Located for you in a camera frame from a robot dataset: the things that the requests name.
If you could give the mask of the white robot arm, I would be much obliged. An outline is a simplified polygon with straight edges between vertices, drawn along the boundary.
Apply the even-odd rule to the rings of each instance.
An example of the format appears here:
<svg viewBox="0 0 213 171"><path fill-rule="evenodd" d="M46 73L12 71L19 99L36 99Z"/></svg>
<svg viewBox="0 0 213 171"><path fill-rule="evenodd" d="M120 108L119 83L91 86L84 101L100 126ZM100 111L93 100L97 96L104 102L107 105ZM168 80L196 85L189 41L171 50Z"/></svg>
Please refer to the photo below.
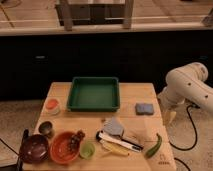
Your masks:
<svg viewBox="0 0 213 171"><path fill-rule="evenodd" d="M213 114L213 88L205 84L207 78L208 69L200 62L193 62L167 73L166 86L157 95L164 125L169 125L174 120L174 109L186 99Z"/></svg>

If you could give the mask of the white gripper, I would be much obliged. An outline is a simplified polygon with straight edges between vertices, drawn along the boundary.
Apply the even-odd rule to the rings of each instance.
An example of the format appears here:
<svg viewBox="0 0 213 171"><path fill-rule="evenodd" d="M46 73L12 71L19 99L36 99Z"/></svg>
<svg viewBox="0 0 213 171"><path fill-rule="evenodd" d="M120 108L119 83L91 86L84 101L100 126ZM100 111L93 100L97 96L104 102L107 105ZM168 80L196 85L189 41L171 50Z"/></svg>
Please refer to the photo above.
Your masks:
<svg viewBox="0 0 213 171"><path fill-rule="evenodd" d="M169 125L176 117L176 112L171 111L185 102L185 98L170 87L165 87L158 95L161 111L164 114L164 124Z"/></svg>

